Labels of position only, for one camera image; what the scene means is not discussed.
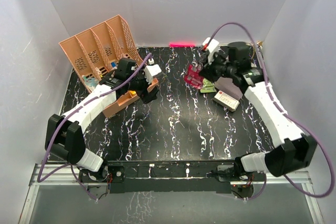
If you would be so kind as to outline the red snack packet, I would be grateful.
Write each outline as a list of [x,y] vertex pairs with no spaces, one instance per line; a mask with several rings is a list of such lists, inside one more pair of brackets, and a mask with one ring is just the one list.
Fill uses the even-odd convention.
[[201,89],[203,87],[204,77],[200,75],[202,70],[201,64],[189,65],[186,74],[184,75],[184,81],[194,88]]

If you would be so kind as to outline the green snack packet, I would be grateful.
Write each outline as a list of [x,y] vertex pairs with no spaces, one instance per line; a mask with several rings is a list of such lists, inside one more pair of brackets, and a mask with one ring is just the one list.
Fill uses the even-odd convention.
[[207,79],[203,79],[203,86],[200,89],[200,93],[213,93],[216,92],[214,84]]

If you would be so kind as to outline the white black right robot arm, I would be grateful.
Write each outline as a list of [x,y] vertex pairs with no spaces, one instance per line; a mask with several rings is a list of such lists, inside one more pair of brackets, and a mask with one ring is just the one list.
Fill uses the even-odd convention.
[[199,75],[214,82],[220,77],[230,78],[244,97],[257,110],[270,133],[274,149],[270,152],[250,153],[235,158],[234,174],[247,180],[253,172],[271,173],[275,177],[306,168],[310,165],[316,140],[285,117],[285,110],[264,80],[261,67],[249,56],[245,42],[228,44],[228,55],[219,52],[219,42],[206,38],[202,43],[207,58],[199,67]]

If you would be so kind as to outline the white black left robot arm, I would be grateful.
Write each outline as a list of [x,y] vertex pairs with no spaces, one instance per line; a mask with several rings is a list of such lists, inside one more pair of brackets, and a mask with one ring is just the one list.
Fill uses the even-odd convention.
[[106,73],[94,90],[73,109],[63,115],[52,115],[48,120],[45,150],[71,165],[90,171],[96,181],[108,177],[108,168],[99,155],[88,150],[83,134],[92,121],[107,107],[128,91],[136,92],[144,104],[156,99],[157,88],[148,91],[161,68],[148,54],[137,64],[130,58],[121,58],[116,69]]

